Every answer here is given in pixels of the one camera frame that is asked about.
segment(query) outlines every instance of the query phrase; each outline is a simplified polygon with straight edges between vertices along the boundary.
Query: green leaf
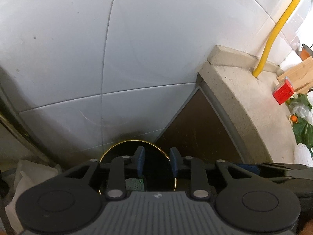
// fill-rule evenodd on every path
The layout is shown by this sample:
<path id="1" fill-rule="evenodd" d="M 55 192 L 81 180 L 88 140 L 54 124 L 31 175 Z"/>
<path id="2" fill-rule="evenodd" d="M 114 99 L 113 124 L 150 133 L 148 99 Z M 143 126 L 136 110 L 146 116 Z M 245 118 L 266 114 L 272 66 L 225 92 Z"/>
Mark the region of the green leaf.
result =
<path id="1" fill-rule="evenodd" d="M 298 117 L 298 122 L 294 124 L 293 131 L 297 144 L 305 144 L 308 149 L 313 147 L 313 126 L 305 119 Z"/>
<path id="2" fill-rule="evenodd" d="M 308 149 L 311 149 L 313 147 L 313 126 L 309 122 L 306 123 L 303 129 L 302 138 Z"/>
<path id="3" fill-rule="evenodd" d="M 305 106 L 309 107 L 309 110 L 312 110 L 312 105 L 308 100 L 308 95 L 305 94 L 298 94 L 298 98 L 291 98 L 290 103 L 298 102 L 304 104 Z"/>
<path id="4" fill-rule="evenodd" d="M 307 121 L 305 119 L 298 117 L 298 122 L 293 125 L 292 129 L 294 131 L 297 144 L 299 143 L 304 144 L 304 140 L 302 139 L 302 132 L 303 132 L 304 127 L 306 126 L 306 123 Z"/>

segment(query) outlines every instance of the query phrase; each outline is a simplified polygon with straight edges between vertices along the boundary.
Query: tile grout line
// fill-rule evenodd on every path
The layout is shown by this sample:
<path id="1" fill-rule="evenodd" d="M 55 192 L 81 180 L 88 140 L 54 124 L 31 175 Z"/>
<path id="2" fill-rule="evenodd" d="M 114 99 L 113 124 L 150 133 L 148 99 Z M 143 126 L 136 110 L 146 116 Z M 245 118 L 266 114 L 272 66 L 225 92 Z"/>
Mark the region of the tile grout line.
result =
<path id="1" fill-rule="evenodd" d="M 257 6 L 259 6 L 259 7 L 266 13 L 266 15 L 267 15 L 266 20 L 264 21 L 264 23 L 261 25 L 261 27 L 260 27 L 260 28 L 258 29 L 258 31 L 256 32 L 256 33 L 258 33 L 258 32 L 262 29 L 262 27 L 265 25 L 267 19 L 268 19 L 268 18 L 272 19 L 272 18 L 270 17 L 270 15 L 266 12 L 266 10 L 265 10 L 256 0 L 253 0 L 253 1 L 254 1 L 254 2 L 257 4 Z"/>
<path id="2" fill-rule="evenodd" d="M 172 84 L 172 85 L 149 86 L 149 87 L 142 87 L 142 88 L 135 88 L 135 89 L 128 89 L 128 90 L 122 90 L 122 91 L 117 91 L 117 92 L 105 93 L 105 94 L 95 94 L 95 95 L 78 97 L 78 98 L 74 98 L 74 99 L 63 100 L 63 101 L 58 101 L 58 102 L 54 102 L 54 103 L 50 103 L 50 104 L 45 104 L 45 105 L 38 106 L 38 107 L 35 107 L 35 108 L 31 108 L 31 109 L 28 109 L 28 110 L 18 111 L 17 113 L 20 114 L 20 113 L 23 113 L 23 112 L 26 112 L 26 111 L 35 110 L 35 109 L 43 108 L 43 107 L 46 107 L 46 106 L 50 106 L 50 105 L 54 105 L 54 104 L 58 104 L 58 103 L 62 103 L 62 102 L 73 101 L 73 100 L 78 100 L 78 99 L 84 99 L 84 98 L 89 98 L 89 97 L 94 97 L 94 96 L 101 96 L 100 99 L 101 99 L 101 104 L 102 104 L 102 96 L 103 95 L 110 95 L 110 94 L 115 94 L 115 93 L 120 93 L 120 92 L 127 92 L 127 91 L 134 91 L 134 90 L 139 90 L 139 89 L 148 89 L 148 88 L 156 88 L 156 87 L 175 86 L 175 85 L 188 85 L 188 84 L 195 84 L 195 82 Z"/>
<path id="3" fill-rule="evenodd" d="M 157 129 L 157 130 L 154 130 L 154 131 L 151 131 L 151 132 L 146 132 L 146 133 L 143 133 L 143 134 L 139 134 L 139 135 L 134 136 L 134 137 L 131 137 L 131 138 L 129 138 L 129 139 L 130 139 L 130 140 L 131 140 L 131 139 L 135 139 L 136 137 L 139 137 L 139 136 L 142 136 L 142 135 L 146 135 L 146 134 L 152 133 L 152 132 L 161 131 L 161 130 L 164 130 L 164 128 Z M 118 142 L 120 142 L 120 141 L 121 141 L 121 140 L 111 141 L 111 142 L 104 143 L 104 144 L 102 144 L 102 145 L 98 145 L 98 146 L 94 146 L 94 147 L 89 147 L 89 148 L 85 148 L 85 149 L 82 149 L 82 150 L 77 150 L 77 151 L 74 151 L 74 152 L 75 152 L 75 153 L 76 153 L 76 152 L 82 152 L 82 151 L 86 151 L 86 150 L 89 150 L 89 149 L 92 149 L 92 148 L 95 148 L 95 147 L 100 147 L 100 146 L 102 146 L 102 149 L 103 149 L 103 146 L 104 146 L 104 145 L 107 145 L 107 144 L 116 144 L 116 143 L 118 143 Z"/>
<path id="4" fill-rule="evenodd" d="M 111 12 L 112 12 L 112 7 L 113 7 L 113 1 L 111 1 L 111 6 L 110 6 L 110 11 L 109 11 L 109 17 L 108 17 L 108 23 L 106 26 L 106 32 L 105 32 L 105 39 L 104 39 L 104 48 L 103 48 L 103 57 L 102 57 L 102 75 L 101 75 L 101 97 L 100 97 L 100 109 L 101 109 L 101 139 L 102 139 L 102 152 L 104 153 L 104 138 L 103 138 L 103 130 L 102 130 L 102 125 L 103 125 L 103 115 L 102 115 L 102 96 L 103 96 L 103 73 L 104 73 L 104 56 L 105 56 L 105 48 L 106 48 L 106 42 L 108 38 L 108 31 L 109 31 L 109 23 L 110 23 L 110 17 L 111 17 Z"/>

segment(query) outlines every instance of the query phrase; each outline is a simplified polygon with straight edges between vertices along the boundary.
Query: plastic bag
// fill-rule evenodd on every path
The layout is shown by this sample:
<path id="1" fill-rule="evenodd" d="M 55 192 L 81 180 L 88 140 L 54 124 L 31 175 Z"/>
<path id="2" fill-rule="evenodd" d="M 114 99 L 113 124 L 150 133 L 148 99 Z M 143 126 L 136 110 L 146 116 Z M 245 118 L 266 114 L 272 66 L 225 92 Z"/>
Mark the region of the plastic bag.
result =
<path id="1" fill-rule="evenodd" d="M 295 147 L 295 164 L 304 164 L 306 166 L 313 166 L 313 160 L 310 154 L 310 150 L 306 147 L 306 145 L 299 143 Z"/>
<path id="2" fill-rule="evenodd" d="M 35 184 L 32 182 L 32 180 L 25 174 L 25 172 L 21 171 L 21 179 L 16 187 L 15 195 L 10 202 L 9 205 L 5 207 L 5 211 L 7 213 L 7 217 L 9 219 L 9 222 L 15 231 L 16 234 L 20 234 L 23 231 L 23 227 L 21 225 L 21 222 L 18 219 L 18 216 L 15 212 L 15 204 L 18 199 L 18 197 L 25 192 L 27 189 L 35 186 Z"/>
<path id="3" fill-rule="evenodd" d="M 313 125 L 313 112 L 309 110 L 308 106 L 293 102 L 289 105 L 289 107 L 292 109 L 292 114 L 296 114 L 298 117 L 304 118 L 311 125 Z"/>
<path id="4" fill-rule="evenodd" d="M 58 174 L 58 171 L 55 168 L 26 160 L 19 160 L 15 174 L 14 190 L 16 190 L 19 181 L 23 177 L 21 171 L 31 179 L 34 185 L 40 184 Z"/>

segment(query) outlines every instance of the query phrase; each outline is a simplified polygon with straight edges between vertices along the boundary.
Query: red box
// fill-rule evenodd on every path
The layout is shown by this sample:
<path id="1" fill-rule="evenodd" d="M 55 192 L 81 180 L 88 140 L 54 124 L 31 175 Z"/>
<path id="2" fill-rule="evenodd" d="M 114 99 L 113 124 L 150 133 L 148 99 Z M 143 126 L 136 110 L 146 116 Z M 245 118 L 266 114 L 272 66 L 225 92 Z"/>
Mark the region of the red box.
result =
<path id="1" fill-rule="evenodd" d="M 291 82 L 289 81 L 288 77 L 286 77 L 275 87 L 273 96 L 279 103 L 279 105 L 282 105 L 294 94 L 294 92 L 295 91 L 292 87 Z"/>

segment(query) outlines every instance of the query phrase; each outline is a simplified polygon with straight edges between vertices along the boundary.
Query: yellow hose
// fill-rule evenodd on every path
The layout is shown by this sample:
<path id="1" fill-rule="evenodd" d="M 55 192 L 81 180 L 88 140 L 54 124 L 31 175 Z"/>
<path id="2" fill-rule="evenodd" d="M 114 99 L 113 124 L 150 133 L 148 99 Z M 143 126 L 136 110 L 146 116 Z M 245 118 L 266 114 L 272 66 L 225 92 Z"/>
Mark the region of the yellow hose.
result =
<path id="1" fill-rule="evenodd" d="M 286 21 L 288 20 L 290 15 L 293 13 L 293 11 L 295 10 L 295 8 L 299 4 L 299 2 L 300 2 L 300 0 L 292 0 L 291 3 L 289 4 L 288 8 L 284 12 L 284 14 L 278 20 L 276 26 L 273 28 L 272 32 L 270 33 L 269 39 L 266 42 L 266 45 L 265 45 L 263 54 L 261 56 L 261 59 L 259 61 L 259 64 L 252 73 L 254 77 L 257 78 L 259 76 L 259 74 L 262 72 L 263 67 L 265 65 L 265 62 L 267 60 L 267 57 L 269 56 L 271 47 L 272 47 L 277 35 L 281 31 L 284 24 L 286 23 Z"/>

